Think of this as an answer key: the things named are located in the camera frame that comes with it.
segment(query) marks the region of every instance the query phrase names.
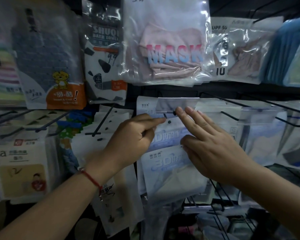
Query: cartoon character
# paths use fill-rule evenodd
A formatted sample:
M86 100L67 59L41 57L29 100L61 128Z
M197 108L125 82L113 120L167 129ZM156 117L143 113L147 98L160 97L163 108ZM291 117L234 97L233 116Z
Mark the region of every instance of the cartoon character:
M47 182L41 179L39 173L33 175L31 186L35 191L45 191L47 187Z
M67 79L69 78L69 74L67 72L54 72L52 76L57 84L54 88L67 89Z

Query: red string bracelet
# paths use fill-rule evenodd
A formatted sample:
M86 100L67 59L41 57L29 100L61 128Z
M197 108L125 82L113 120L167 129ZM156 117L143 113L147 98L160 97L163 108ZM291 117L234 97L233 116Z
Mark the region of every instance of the red string bracelet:
M82 167L78 167L78 171L80 173L82 173L84 176L86 176L95 186L97 186L99 188L99 198L100 200L102 201L102 198L101 198L101 190L102 190L102 186L100 186L100 184L98 184L98 182L96 180L94 180L90 174L88 174L86 172L86 169L85 168L82 168Z

